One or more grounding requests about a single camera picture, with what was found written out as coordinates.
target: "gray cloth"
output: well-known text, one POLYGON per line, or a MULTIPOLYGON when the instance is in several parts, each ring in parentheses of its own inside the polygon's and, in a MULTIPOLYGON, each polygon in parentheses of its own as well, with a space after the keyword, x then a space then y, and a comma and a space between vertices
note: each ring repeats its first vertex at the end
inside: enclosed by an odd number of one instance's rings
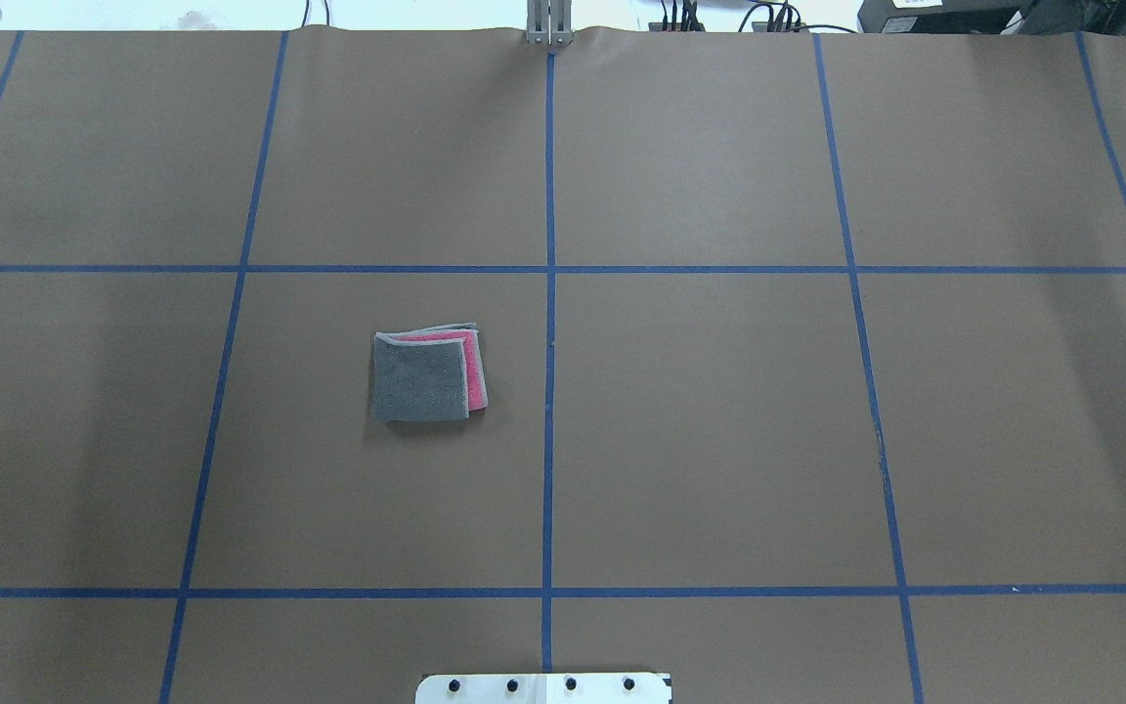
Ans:
POLYGON ((461 420, 468 418, 468 383, 459 339, 395 345, 373 342, 373 418, 461 420))

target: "folded cloth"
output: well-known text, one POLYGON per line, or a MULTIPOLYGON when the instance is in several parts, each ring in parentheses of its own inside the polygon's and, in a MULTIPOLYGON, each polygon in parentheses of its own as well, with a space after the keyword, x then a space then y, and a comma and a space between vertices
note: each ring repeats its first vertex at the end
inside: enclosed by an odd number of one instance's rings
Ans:
POLYGON ((466 419, 489 404, 474 323, 378 332, 373 366, 372 413, 383 422, 466 419))

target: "white bracket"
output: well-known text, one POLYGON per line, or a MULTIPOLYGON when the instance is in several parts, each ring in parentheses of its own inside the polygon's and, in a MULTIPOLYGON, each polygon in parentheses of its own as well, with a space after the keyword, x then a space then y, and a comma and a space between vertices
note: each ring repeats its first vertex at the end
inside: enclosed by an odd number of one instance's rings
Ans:
POLYGON ((671 704, 671 676, 660 672, 430 676, 415 704, 671 704))
POLYGON ((542 46, 572 44, 572 0, 528 0, 524 41, 542 46))

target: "white plastic plate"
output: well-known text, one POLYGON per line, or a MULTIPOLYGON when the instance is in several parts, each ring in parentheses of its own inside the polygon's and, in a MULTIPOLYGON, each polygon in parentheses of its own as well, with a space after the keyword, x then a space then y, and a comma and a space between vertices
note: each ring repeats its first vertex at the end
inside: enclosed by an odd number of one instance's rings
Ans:
POLYGON ((660 672, 488 674, 429 676, 415 704, 670 704, 660 672))

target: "pink cloth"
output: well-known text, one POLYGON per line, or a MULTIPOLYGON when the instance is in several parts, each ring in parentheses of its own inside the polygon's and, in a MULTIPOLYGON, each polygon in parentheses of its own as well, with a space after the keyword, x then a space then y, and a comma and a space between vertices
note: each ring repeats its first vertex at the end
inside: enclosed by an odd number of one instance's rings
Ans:
POLYGON ((475 330, 439 330, 426 335, 395 335, 394 339, 403 342, 432 342, 435 339, 462 339, 463 359, 468 374, 468 411, 477 411, 486 407, 484 387, 484 369, 481 365, 481 348, 477 347, 475 330))

